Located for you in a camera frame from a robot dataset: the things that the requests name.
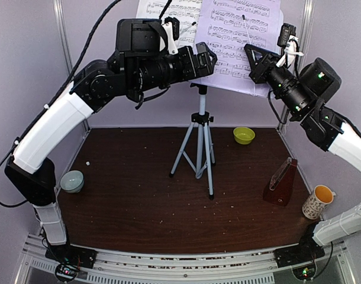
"yellow bowl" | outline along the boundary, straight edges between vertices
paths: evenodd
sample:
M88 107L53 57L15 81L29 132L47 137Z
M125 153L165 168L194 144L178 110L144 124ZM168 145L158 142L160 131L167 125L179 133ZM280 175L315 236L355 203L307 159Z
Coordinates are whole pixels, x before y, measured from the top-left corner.
M250 144L256 136L254 131L247 127L237 127L233 130L233 134L235 141L242 145Z

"light blue bowl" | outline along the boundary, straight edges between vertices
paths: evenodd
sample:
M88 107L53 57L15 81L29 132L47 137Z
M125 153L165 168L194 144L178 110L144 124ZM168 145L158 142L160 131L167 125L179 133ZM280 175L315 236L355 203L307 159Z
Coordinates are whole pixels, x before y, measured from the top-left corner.
M60 181L61 188L67 193L78 193L85 184L83 173L78 170L72 170L66 173Z

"tripod leg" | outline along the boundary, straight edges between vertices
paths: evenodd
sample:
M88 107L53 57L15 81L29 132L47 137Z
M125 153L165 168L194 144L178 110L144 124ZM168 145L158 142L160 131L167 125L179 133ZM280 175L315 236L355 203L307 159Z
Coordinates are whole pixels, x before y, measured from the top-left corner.
M193 129L194 125L195 125L194 122L190 123L190 126L189 126L188 129L187 129L186 136L185 136L185 138L183 139L181 148L179 149L178 155L176 156L176 159L175 159L175 162L174 162L174 166L173 166L173 168L172 168L172 170L171 170L171 172L170 172L170 174L169 174L170 178L172 178L172 177L174 176L176 167L178 167L178 163L179 163L179 161L181 160L181 157L182 157L183 152L185 151L185 147L186 147L186 145L187 145L188 139L190 138L190 135L191 135L191 132L192 132L192 129Z
M209 146L211 148L211 165L216 166L216 161L215 161L215 152L214 152L214 143L212 143L212 135L211 135L211 129L208 126L208 135L209 135Z
M201 178L200 170L202 168L202 158L203 158L203 125L199 124L198 127L198 151L196 153L196 178Z
M209 198L210 200L214 199L214 185L212 182L212 169L211 169L211 155L209 155L209 135L208 135L208 125L204 125L204 142L205 142L205 152L207 158L207 172L208 172L208 186L209 186Z

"tripod stand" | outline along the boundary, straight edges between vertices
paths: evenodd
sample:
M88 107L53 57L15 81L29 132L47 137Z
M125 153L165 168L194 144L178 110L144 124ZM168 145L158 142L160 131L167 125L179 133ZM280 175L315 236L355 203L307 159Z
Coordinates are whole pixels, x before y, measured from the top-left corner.
M199 88L199 112L196 112L191 115L191 123L190 126L187 129L186 136L183 139L183 143L181 145L181 148L179 150L178 155L176 156L174 166L170 172L170 177L172 178L174 176L175 170L179 164L179 161L183 156L185 156L187 162L190 164L191 168L195 172L195 177L197 179L200 179L202 177L202 174L205 169L207 169L208 172L208 186L209 186L209 198L210 200L214 199L214 187L212 182L212 169L211 166L215 166L215 154L213 149L213 143L212 143L212 136L211 136L211 130L209 128L209 123L214 121L213 117L209 117L209 112L205 111L205 101L206 101L206 95L207 95L207 86L199 85L199 84L191 84L191 87L198 87ZM185 151L185 147L187 145L187 142L190 138L191 132L195 126L195 124L198 124L198 151L196 154L196 167L187 155ZM205 145L205 156L206 161L204 165L202 166L202 158L203 158L203 144Z

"small bowl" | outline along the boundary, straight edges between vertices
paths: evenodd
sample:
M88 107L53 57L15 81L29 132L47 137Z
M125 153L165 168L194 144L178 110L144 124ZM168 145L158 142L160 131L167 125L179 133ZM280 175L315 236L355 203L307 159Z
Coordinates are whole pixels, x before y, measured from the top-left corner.
M83 173L78 170L72 170L66 173L60 181L61 188L67 193L78 193L85 184Z
M233 134L235 141L241 145L250 144L256 136L254 131L247 127L237 127L233 130Z

